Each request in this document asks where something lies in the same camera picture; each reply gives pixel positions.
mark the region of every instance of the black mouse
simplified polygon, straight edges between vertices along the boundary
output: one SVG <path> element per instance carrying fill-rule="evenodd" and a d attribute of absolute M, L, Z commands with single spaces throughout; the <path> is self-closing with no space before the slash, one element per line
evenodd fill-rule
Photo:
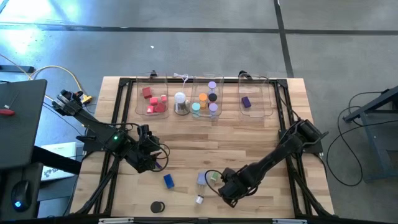
<path fill-rule="evenodd" d="M 14 185 L 11 191 L 11 203 L 17 212 L 26 211 L 30 207 L 32 197 L 28 180 L 21 180 Z"/>

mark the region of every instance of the white paper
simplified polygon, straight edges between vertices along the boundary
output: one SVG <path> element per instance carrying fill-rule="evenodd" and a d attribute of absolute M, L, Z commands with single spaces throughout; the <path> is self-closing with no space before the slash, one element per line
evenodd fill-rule
<path fill-rule="evenodd" d="M 58 155 L 69 157 L 71 159 L 76 159 L 76 142 L 68 142 L 68 143 L 61 143 L 61 144 L 52 144 L 52 145 L 46 145 L 46 146 L 41 146 L 41 148 L 46 149 L 50 152 L 54 152 Z M 42 181 L 48 181 L 48 180 L 55 180 L 55 179 L 61 179 L 61 178 L 66 178 L 66 177 L 73 177 L 74 174 L 54 169 L 52 167 L 43 167 L 43 173 L 42 173 Z"/>

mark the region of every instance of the wooden table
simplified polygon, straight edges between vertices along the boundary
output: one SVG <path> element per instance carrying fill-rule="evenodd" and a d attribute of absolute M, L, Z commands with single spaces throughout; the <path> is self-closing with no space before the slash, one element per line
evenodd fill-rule
<path fill-rule="evenodd" d="M 95 117 L 110 122 L 120 77 L 104 77 Z M 312 121 L 304 80 L 288 79 L 293 109 L 302 117 Z M 192 84 L 185 85 L 190 95 Z M 169 83 L 169 117 L 148 120 L 136 114 L 137 91 L 129 108 L 128 121 L 149 124 L 154 135 L 171 148 L 170 162 L 160 173 L 147 171 L 138 174 L 126 161 L 119 168 L 114 195 L 112 216 L 129 217 L 229 217 L 229 218 L 291 218 L 294 217 L 286 163 L 280 162 L 267 174 L 257 193 L 241 199 L 235 208 L 229 207 L 208 187 L 203 204 L 197 205 L 197 176 L 199 171 L 225 167 L 239 169 L 245 164 L 258 161 L 274 150 L 278 142 L 279 119 L 275 96 L 271 91 L 271 116 L 258 119 L 241 119 L 238 105 L 238 84 L 224 84 L 223 111 L 218 121 L 195 120 L 191 114 L 179 116 L 172 110 L 174 94 L 180 83 Z M 124 107 L 123 94 L 119 120 Z M 71 212 L 77 211 L 89 199 L 100 179 L 103 152 L 93 153 L 84 160 L 73 198 Z M 303 155 L 303 164 L 308 187 L 314 196 L 333 213 L 328 184 L 322 163 L 314 155 Z M 175 183 L 167 190 L 163 176 L 171 174 Z M 108 191 L 104 191 L 102 206 L 106 204 Z M 299 191 L 300 208 L 304 212 L 302 194 Z M 166 207 L 162 213 L 152 213 L 150 205 L 162 201 Z"/>

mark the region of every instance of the concrete floor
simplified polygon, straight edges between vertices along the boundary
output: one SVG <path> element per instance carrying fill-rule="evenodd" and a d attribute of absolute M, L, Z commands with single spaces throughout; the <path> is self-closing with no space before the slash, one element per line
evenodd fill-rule
<path fill-rule="evenodd" d="M 206 27 L 278 29 L 272 0 L 118 0 L 59 1 L 10 0 L 0 22 L 78 24 L 116 27 Z M 280 0 L 286 29 L 398 30 L 398 2 L 390 0 Z M 40 68 L 61 65 L 74 72 L 85 91 L 98 96 L 102 77 L 135 75 L 158 70 L 166 73 L 216 72 L 235 77 L 240 70 L 287 77 L 279 34 L 90 32 L 0 30 L 0 52 L 20 65 Z M 337 136 L 338 113 L 348 100 L 364 91 L 383 91 L 398 84 L 396 35 L 287 35 L 294 77 L 305 79 L 316 126 L 329 131 L 324 150 Z M 25 76 L 2 73 L 2 80 Z M 74 81 L 60 70 L 46 70 L 47 94 L 76 90 Z M 361 105 L 375 97 L 358 97 Z M 36 145 L 74 141 L 77 132 L 44 109 Z M 80 132 L 83 128 L 66 118 Z M 341 123 L 343 129 L 353 125 Z M 53 133 L 44 138 L 45 133 Z M 364 165 L 372 161 L 364 131 L 347 135 Z M 345 182 L 359 178 L 356 161 L 341 141 L 332 148 L 330 165 Z M 398 222 L 398 179 L 345 187 L 330 174 L 328 183 L 337 215 Z M 72 180 L 45 186 L 40 192 L 41 217 L 65 209 Z M 64 197 L 56 200 L 45 200 Z"/>

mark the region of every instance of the red block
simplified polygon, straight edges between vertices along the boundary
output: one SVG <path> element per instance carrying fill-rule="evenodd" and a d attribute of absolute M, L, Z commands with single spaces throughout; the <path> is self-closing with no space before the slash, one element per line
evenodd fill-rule
<path fill-rule="evenodd" d="M 152 97 L 152 93 L 150 92 L 150 87 L 143 88 L 142 89 L 142 94 L 144 95 L 145 99 L 151 98 Z"/>
<path fill-rule="evenodd" d="M 150 104 L 151 104 L 152 106 L 157 105 L 157 97 L 151 97 L 151 98 L 149 99 L 149 102 L 150 102 Z"/>
<path fill-rule="evenodd" d="M 160 100 L 161 100 L 162 103 L 166 103 L 166 102 L 167 102 L 167 97 L 166 97 L 166 95 L 160 96 Z"/>
<path fill-rule="evenodd" d="M 148 105 L 147 106 L 147 113 L 153 113 L 154 112 L 154 106 Z"/>
<path fill-rule="evenodd" d="M 155 112 L 163 113 L 164 111 L 166 111 L 166 105 L 163 103 L 158 103 L 157 106 L 155 107 Z"/>

